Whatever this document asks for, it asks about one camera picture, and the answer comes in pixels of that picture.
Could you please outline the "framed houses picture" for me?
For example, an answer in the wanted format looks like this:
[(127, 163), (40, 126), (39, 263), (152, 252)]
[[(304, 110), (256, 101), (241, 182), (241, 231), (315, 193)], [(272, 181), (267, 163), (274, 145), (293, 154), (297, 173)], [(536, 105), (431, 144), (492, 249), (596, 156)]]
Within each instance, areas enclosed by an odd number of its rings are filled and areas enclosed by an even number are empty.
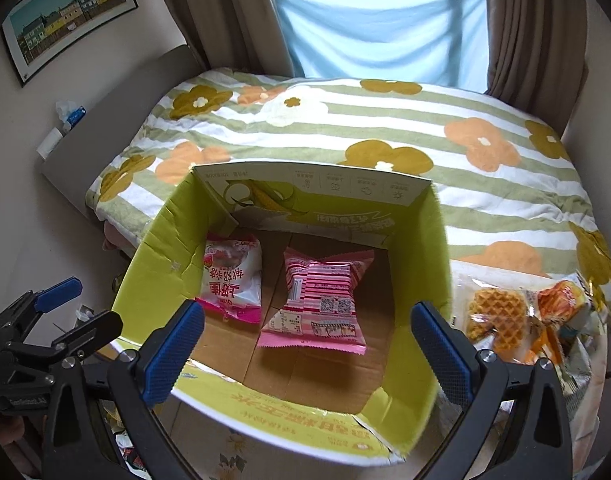
[(2, 25), (19, 82), (26, 84), (77, 41), (137, 7), (136, 0), (20, 0)]

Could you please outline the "light blue window cloth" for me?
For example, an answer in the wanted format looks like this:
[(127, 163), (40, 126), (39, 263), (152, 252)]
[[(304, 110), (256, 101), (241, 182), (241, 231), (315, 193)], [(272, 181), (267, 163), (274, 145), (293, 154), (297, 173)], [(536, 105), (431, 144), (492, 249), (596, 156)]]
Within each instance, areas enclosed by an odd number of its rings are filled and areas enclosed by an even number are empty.
[(486, 92), (485, 0), (274, 0), (295, 73)]

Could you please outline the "floral striped quilt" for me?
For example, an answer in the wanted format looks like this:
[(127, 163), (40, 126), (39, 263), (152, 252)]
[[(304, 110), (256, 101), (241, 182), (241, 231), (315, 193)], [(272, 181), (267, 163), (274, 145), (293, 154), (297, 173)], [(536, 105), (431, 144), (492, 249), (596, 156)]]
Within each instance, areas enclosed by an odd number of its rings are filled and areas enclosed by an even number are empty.
[(558, 134), (465, 90), (209, 70), (138, 119), (86, 205), (137, 245), (192, 167), (247, 158), (428, 178), (453, 259), (550, 278), (580, 271), (611, 309), (609, 249)]

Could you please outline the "waffle in clear wrapper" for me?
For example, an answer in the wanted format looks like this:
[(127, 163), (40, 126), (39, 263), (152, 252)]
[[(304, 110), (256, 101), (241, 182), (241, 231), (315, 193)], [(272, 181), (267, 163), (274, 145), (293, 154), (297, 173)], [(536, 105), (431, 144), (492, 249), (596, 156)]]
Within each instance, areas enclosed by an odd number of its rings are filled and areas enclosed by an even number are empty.
[(540, 333), (533, 292), (525, 286), (498, 285), (458, 274), (454, 285), (452, 326), (478, 349), (503, 361), (533, 364), (531, 350)]

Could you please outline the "strawberry snack bag white pink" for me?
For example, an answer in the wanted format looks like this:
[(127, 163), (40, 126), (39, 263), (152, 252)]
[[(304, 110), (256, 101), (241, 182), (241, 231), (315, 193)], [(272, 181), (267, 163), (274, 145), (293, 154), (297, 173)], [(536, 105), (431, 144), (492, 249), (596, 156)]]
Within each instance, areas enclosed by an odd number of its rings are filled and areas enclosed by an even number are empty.
[(202, 284), (195, 300), (205, 309), (258, 325), (262, 314), (262, 248), (257, 237), (209, 236)]

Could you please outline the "green cardboard box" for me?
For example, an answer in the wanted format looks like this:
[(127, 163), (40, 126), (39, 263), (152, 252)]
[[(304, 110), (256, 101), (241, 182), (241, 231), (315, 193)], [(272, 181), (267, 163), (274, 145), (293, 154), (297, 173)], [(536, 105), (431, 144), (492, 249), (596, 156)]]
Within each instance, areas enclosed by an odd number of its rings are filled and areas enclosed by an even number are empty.
[(451, 312), (447, 237), (427, 179), (345, 165), (197, 166), (129, 266), (115, 310), (142, 344), (186, 299), (226, 302), (174, 392), (247, 436), (361, 467), (403, 462), (437, 384), (411, 332)]

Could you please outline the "orange snack bag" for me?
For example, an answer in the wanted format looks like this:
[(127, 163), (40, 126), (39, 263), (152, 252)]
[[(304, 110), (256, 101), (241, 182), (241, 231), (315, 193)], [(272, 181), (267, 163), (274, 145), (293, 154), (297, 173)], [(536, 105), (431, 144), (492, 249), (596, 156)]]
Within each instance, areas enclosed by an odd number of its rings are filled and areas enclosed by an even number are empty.
[(570, 274), (552, 286), (526, 291), (530, 313), (530, 348), (526, 362), (540, 358), (563, 364), (592, 307), (583, 278)]

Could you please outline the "grey headboard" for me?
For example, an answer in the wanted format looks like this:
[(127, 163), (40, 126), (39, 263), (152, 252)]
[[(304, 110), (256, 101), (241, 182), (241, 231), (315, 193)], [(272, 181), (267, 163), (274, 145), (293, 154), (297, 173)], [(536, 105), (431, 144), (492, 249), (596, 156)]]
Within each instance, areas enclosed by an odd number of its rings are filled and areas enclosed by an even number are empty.
[(86, 220), (95, 222), (93, 209), (85, 203), (93, 181), (128, 146), (158, 101), (201, 71), (185, 44), (138, 66), (57, 143), (42, 162), (41, 174)]

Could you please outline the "brown curtain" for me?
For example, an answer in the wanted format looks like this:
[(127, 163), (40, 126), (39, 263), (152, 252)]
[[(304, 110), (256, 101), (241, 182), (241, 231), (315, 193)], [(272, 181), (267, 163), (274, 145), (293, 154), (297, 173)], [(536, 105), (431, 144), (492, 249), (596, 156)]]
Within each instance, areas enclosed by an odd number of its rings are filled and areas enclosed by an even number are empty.
[(274, 0), (164, 0), (204, 70), (292, 77)]
[(586, 0), (487, 0), (488, 95), (562, 134), (586, 77)]

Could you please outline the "pink striped snack bag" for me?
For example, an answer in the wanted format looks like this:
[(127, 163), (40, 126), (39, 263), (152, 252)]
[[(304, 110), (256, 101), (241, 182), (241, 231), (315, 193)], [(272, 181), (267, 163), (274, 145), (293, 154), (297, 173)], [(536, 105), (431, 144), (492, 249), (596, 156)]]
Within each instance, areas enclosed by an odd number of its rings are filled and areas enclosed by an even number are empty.
[(287, 299), (261, 328), (261, 348), (307, 347), (363, 356), (366, 342), (357, 319), (354, 289), (375, 252), (313, 259), (284, 251)]

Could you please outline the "right brown curtain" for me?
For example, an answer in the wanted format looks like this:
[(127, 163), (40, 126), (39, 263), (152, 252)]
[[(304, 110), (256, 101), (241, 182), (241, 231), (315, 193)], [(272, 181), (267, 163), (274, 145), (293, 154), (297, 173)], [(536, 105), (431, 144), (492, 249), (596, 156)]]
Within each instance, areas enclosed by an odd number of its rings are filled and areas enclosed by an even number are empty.
[(487, 0), (488, 95), (562, 134), (586, 77), (586, 0)]

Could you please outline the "left brown curtain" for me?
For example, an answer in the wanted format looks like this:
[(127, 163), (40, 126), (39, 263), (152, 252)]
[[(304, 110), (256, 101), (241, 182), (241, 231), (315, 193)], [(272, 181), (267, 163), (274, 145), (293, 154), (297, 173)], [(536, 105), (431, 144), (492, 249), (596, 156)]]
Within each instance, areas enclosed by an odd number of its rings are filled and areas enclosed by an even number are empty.
[(204, 70), (292, 77), (274, 0), (164, 0)]

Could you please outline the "blue white tissue pack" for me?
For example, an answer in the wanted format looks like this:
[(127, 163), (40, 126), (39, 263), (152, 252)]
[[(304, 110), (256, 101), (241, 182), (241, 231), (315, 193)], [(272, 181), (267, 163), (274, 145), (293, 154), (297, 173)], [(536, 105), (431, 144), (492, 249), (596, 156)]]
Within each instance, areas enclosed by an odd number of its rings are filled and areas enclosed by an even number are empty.
[(71, 132), (71, 129), (86, 115), (85, 107), (72, 101), (57, 101), (55, 110), (62, 122), (63, 133)]

